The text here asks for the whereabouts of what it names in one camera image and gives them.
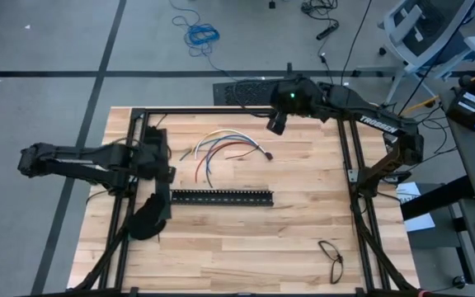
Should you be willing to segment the black-framed eyeglasses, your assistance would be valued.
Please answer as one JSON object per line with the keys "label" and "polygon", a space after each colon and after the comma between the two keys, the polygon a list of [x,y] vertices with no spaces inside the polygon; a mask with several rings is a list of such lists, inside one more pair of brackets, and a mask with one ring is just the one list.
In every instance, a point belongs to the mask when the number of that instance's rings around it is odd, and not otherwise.
{"label": "black-framed eyeglasses", "polygon": [[344,275],[344,258],[339,249],[327,240],[320,240],[317,242],[318,246],[324,255],[332,262],[329,282],[335,285],[341,281]]}

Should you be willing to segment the black slotted cable duct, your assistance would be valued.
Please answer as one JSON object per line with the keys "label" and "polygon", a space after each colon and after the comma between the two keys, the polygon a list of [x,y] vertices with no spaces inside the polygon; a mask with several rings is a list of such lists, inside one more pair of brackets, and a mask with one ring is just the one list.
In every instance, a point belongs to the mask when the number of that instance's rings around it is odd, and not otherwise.
{"label": "black slotted cable duct", "polygon": [[274,205],[272,191],[248,190],[172,190],[173,205],[228,205],[260,206]]}

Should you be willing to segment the white paper sheet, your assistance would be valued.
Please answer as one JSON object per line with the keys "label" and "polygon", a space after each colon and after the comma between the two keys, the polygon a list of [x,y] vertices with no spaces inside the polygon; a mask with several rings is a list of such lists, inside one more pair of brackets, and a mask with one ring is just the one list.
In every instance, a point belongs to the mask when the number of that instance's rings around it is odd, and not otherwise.
{"label": "white paper sheet", "polygon": [[[396,194],[401,205],[414,200],[421,195],[415,182],[399,184],[396,189]],[[430,214],[423,214],[413,219],[404,219],[404,224],[407,232],[432,229],[435,227],[435,222]]]}

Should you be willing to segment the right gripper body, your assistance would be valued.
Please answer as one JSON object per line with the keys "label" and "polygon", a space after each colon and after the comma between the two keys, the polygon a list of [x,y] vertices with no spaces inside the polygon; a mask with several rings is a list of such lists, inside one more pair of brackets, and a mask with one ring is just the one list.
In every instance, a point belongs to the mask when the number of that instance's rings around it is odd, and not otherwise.
{"label": "right gripper body", "polygon": [[308,78],[279,80],[270,95],[270,106],[273,108],[270,118],[296,115],[322,119],[322,98],[322,90]]}

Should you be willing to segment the black perforated computer case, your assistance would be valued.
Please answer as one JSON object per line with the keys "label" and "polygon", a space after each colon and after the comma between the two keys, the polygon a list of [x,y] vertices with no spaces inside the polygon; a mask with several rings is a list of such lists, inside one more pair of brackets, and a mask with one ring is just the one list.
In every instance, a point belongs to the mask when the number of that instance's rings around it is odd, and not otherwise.
{"label": "black perforated computer case", "polygon": [[269,106],[276,79],[241,79],[213,85],[216,106]]}

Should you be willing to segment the grey mesh office chair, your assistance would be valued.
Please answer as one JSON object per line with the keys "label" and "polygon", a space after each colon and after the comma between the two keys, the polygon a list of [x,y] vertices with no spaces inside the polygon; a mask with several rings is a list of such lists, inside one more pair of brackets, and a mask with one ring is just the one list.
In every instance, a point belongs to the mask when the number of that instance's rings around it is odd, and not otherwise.
{"label": "grey mesh office chair", "polygon": [[465,37],[461,26],[475,17],[475,0],[400,0],[378,28],[386,35],[379,55],[393,54],[394,67],[358,67],[357,73],[391,73],[392,85],[383,104],[389,106],[404,78],[447,79],[461,62],[475,60],[475,36]]}

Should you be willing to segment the black clamp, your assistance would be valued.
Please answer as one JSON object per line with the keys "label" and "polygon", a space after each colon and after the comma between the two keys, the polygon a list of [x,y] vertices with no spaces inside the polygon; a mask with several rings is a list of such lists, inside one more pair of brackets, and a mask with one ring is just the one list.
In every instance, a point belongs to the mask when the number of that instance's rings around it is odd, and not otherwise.
{"label": "black clamp", "polygon": [[382,182],[391,185],[399,185],[403,183],[406,179],[408,179],[412,173],[410,171],[395,171],[389,173],[387,176],[381,179]]}

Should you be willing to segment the black device blue light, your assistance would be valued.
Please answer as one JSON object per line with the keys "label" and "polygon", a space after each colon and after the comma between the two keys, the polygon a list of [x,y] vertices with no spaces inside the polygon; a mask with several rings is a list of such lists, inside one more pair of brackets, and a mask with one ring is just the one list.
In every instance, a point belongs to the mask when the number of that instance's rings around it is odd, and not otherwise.
{"label": "black device blue light", "polygon": [[475,131],[475,95],[460,91],[445,112],[448,118],[468,130]]}

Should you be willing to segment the black desk crossbar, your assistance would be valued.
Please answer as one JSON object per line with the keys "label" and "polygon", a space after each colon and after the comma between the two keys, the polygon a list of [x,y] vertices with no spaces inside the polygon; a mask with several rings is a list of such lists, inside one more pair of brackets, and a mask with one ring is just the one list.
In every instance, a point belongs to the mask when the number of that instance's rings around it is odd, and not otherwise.
{"label": "black desk crossbar", "polygon": [[475,193],[469,177],[463,176],[402,204],[402,217],[404,220],[413,219],[432,210],[452,205],[459,200],[474,197]]}

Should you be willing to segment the black aluminium table frame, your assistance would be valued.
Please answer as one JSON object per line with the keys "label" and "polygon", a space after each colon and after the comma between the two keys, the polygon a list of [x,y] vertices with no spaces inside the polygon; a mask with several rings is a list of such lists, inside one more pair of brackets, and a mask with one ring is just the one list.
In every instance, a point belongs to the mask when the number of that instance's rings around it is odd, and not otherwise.
{"label": "black aluminium table frame", "polygon": [[[292,116],[282,135],[229,108],[152,111],[167,131],[176,189],[266,190],[271,207],[174,205],[158,238],[127,240],[106,283],[147,293],[349,294],[381,286],[376,263],[363,267],[335,121]],[[237,159],[225,158],[257,151]],[[317,242],[333,243],[344,275]]]}

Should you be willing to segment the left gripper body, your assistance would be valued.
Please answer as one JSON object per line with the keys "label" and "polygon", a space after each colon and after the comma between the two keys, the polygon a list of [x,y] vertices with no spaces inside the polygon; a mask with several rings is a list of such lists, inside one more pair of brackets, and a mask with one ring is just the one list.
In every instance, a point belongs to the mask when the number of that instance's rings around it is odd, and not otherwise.
{"label": "left gripper body", "polygon": [[173,183],[176,169],[169,165],[167,154],[163,139],[151,139],[147,144],[141,144],[137,152],[137,177]]}

